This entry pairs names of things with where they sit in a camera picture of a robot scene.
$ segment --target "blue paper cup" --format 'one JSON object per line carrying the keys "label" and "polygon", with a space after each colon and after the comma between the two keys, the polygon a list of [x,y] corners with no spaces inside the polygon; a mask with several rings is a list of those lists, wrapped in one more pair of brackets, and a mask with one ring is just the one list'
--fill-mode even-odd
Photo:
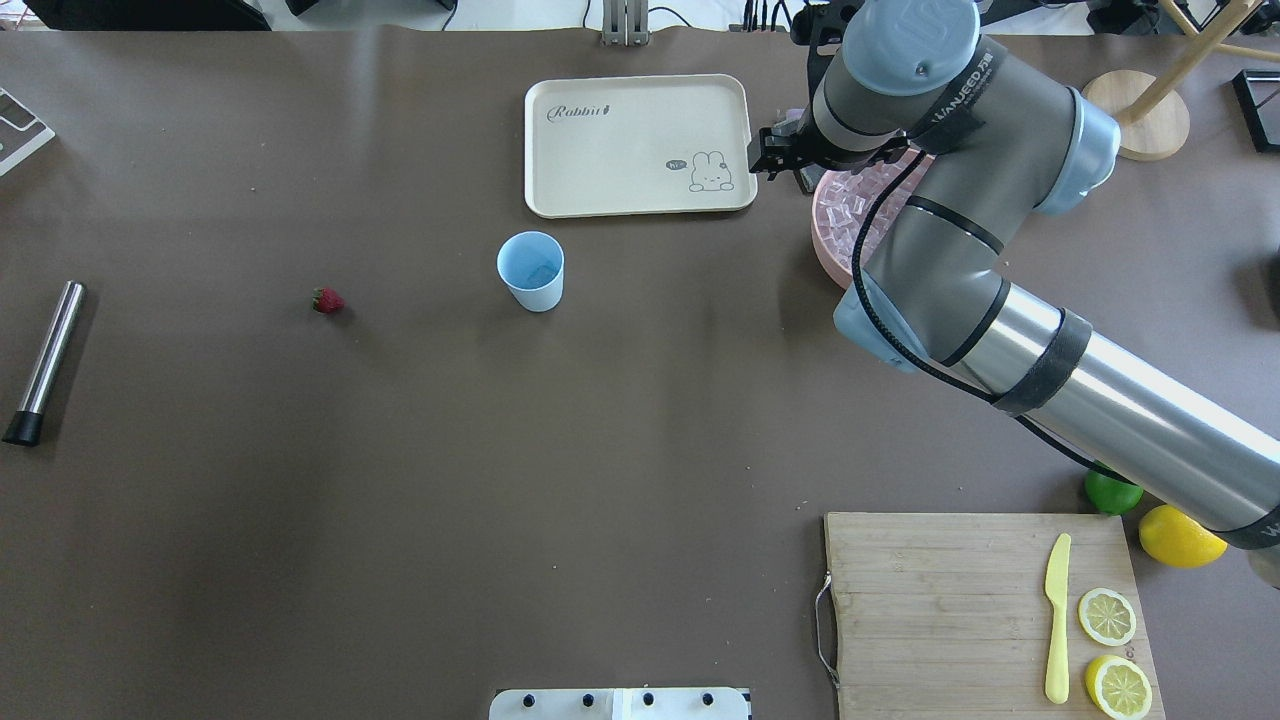
{"label": "blue paper cup", "polygon": [[545,313],[564,291],[564,251],[544,232],[515,234],[498,250],[498,277],[525,310]]}

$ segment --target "beige tray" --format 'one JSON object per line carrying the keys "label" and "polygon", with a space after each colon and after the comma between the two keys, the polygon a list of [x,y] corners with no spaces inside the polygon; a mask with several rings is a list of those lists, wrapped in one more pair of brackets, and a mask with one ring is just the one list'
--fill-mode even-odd
{"label": "beige tray", "polygon": [[742,85],[549,79],[525,95],[525,202],[544,218],[739,210],[755,199]]}

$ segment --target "lemon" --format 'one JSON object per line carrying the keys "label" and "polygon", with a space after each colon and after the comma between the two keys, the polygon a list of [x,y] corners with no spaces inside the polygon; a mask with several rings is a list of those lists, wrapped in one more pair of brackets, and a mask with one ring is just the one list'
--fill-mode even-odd
{"label": "lemon", "polygon": [[1107,717],[1138,720],[1151,711],[1151,683],[1140,667],[1119,655],[1102,655],[1084,669],[1084,687]]}
{"label": "lemon", "polygon": [[1084,593],[1079,612],[1084,633],[1105,646],[1119,647],[1138,632],[1133,606],[1123,594],[1108,588],[1093,588]]}
{"label": "lemon", "polygon": [[1174,568],[1199,568],[1226,552],[1226,542],[1172,505],[1161,505],[1138,523],[1138,542],[1147,555]]}

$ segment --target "black rubber end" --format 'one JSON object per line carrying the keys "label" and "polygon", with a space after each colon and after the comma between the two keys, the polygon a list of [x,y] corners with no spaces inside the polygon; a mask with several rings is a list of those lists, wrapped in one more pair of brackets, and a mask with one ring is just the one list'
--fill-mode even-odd
{"label": "black rubber end", "polygon": [[40,425],[44,423],[44,415],[19,410],[13,414],[13,421],[9,423],[9,429],[4,433],[4,442],[36,447],[40,445]]}

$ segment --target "stainless steel muddler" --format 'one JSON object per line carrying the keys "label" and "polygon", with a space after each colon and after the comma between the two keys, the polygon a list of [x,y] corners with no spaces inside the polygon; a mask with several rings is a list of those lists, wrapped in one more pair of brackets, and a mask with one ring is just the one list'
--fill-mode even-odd
{"label": "stainless steel muddler", "polygon": [[45,402],[54,387],[54,375],[58,373],[58,365],[61,364],[63,352],[67,351],[67,343],[70,341],[82,300],[84,300],[84,286],[74,281],[68,282],[58,301],[54,319],[49,323],[45,346],[31,372],[27,392],[22,396],[22,405],[14,413],[13,421],[9,423],[4,442],[27,447],[40,445],[40,427],[45,421]]}

